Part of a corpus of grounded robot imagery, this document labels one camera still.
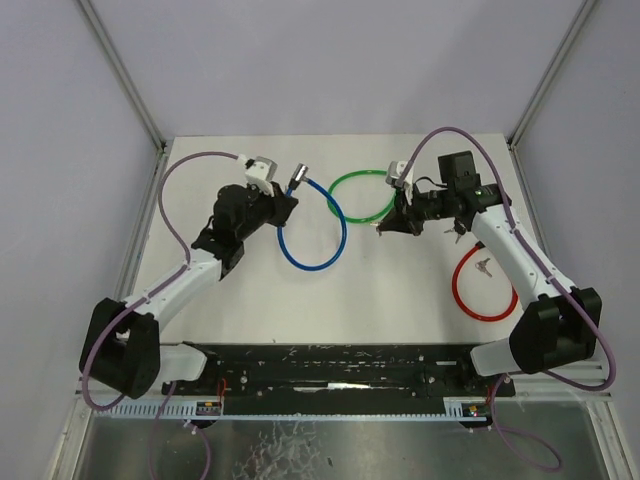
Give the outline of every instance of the black wire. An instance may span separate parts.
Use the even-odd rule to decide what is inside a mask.
[[[438,188],[447,188],[447,186],[446,186],[446,185],[443,185],[442,183],[436,183],[436,182],[434,182],[433,180],[431,180],[431,178],[430,178],[430,177],[427,177],[427,176],[420,177],[418,180],[416,180],[416,181],[415,181],[415,182],[413,182],[413,183],[414,183],[414,184],[415,184],[415,183],[418,183],[420,180],[427,180],[427,181],[431,182],[433,185],[435,185],[435,186],[436,186],[436,187],[438,187]]]

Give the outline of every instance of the blue hose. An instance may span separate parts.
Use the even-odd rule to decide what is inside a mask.
[[[338,218],[340,219],[340,226],[342,227],[342,239],[340,240],[340,246],[338,246],[338,251],[335,253],[333,257],[331,257],[329,260],[327,260],[326,262],[320,265],[304,265],[298,262],[295,258],[293,258],[289,253],[289,250],[287,250],[287,246],[284,243],[284,234],[282,233],[282,227],[278,227],[278,244],[280,245],[280,250],[282,250],[282,253],[285,256],[285,258],[289,260],[289,262],[291,262],[293,266],[298,267],[300,270],[304,270],[306,272],[317,272],[318,270],[324,270],[325,268],[329,268],[331,265],[335,263],[336,260],[338,260],[338,258],[340,258],[340,255],[342,255],[342,252],[344,251],[344,246],[347,244],[347,221],[344,218],[344,214],[342,213],[342,209],[338,205],[338,202],[335,201],[335,199],[329,194],[329,192],[327,192],[324,188],[322,188],[320,185],[318,185],[316,182],[314,182],[310,178],[307,179],[307,183],[311,185],[313,188],[315,188],[316,190],[318,190],[322,195],[324,195],[326,199],[331,203],[331,205],[333,205],[336,209]],[[293,193],[293,190],[291,188],[287,189],[287,193],[286,193],[287,197],[290,197],[292,193]]]

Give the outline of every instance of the robotic arm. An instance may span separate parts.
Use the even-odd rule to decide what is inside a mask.
[[[275,162],[262,157],[240,157],[238,161],[246,169],[247,185],[220,189],[213,215],[191,244],[184,273],[175,278],[184,269],[183,262],[140,294],[120,302],[105,298],[96,305],[80,358],[81,371],[105,327],[127,307],[146,298],[104,341],[90,376],[134,399],[156,381],[195,380],[200,376],[205,354],[187,344],[160,345],[160,333],[193,297],[233,270],[244,255],[245,239],[266,223],[284,226],[298,203],[272,181]],[[292,187],[303,174],[294,174]]]
[[[390,165],[387,183],[396,186],[394,208],[377,228],[379,233],[395,231],[417,236],[427,220],[454,218],[458,234],[471,231],[496,256],[518,293],[524,314],[509,338],[473,348],[471,359],[476,372],[481,376],[537,373],[590,358],[595,350],[595,335],[515,237],[498,186],[481,184],[469,151],[439,157],[438,164],[446,188],[424,193],[412,183],[412,172],[397,186],[406,162]],[[517,228],[520,220],[513,209],[511,213]],[[571,292],[598,325],[602,301],[595,290],[577,288],[524,229],[519,231],[560,285]]]

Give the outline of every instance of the gray wall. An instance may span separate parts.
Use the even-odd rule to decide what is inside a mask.
[[[94,0],[165,136],[509,132],[581,0]]]
[[[602,2],[521,146],[551,254],[604,302],[615,402],[640,460],[640,4]]]
[[[154,153],[73,2],[3,2],[0,44],[0,477],[35,480]]]

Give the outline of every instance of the gray floor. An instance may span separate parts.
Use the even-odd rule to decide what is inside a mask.
[[[556,475],[516,458],[495,432],[468,433],[451,423],[218,422],[205,430],[213,450],[208,479],[606,479],[584,406],[499,405],[504,425],[541,435],[562,454]],[[151,421],[92,420],[74,480],[150,478]],[[544,449],[517,438],[523,452],[553,463]],[[198,479],[204,447],[179,422],[163,421],[153,462],[161,479]]]

